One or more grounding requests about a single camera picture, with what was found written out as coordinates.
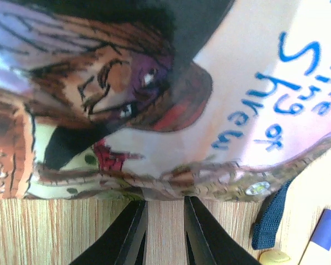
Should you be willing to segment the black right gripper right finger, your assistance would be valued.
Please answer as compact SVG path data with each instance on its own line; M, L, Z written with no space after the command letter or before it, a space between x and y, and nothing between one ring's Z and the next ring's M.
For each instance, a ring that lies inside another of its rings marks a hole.
M197 197L184 198L184 235L187 264L260 265Z

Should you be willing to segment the navy blue student backpack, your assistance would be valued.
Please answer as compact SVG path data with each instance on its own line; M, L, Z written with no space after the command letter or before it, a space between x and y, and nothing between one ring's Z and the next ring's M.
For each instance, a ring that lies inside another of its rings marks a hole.
M286 194L291 183L292 180L286 182L263 201L252 225L252 249L264 250L275 246L276 234L284 214Z

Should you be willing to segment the pink Taming of Shrew book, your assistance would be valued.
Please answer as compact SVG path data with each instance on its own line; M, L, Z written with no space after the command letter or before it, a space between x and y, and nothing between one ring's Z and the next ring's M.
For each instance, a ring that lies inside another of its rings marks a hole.
M331 1L0 1L0 199L262 200L331 148Z

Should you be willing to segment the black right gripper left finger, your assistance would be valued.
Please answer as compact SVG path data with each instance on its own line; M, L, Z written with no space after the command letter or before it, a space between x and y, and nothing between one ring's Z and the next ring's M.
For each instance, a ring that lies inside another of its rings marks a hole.
M145 264L148 228L146 201L132 201L95 243L72 265Z

